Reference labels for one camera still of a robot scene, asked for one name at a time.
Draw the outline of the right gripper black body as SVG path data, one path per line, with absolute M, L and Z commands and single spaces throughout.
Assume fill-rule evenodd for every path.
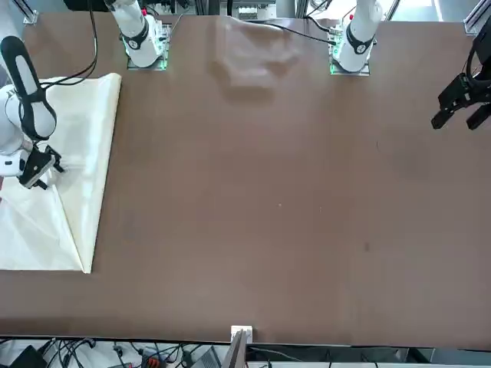
M 53 150 L 49 145 L 40 149 L 33 146 L 26 163 L 26 169 L 45 169 L 54 165 Z

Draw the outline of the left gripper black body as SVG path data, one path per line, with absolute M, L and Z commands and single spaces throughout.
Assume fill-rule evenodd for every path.
M 472 63 L 475 56 L 482 76 L 473 74 Z M 490 26 L 483 26 L 473 39 L 464 67 L 438 96 L 442 111 L 468 107 L 477 102 L 480 96 L 486 95 L 485 90 L 490 87 L 490 76 L 486 76 L 490 69 Z

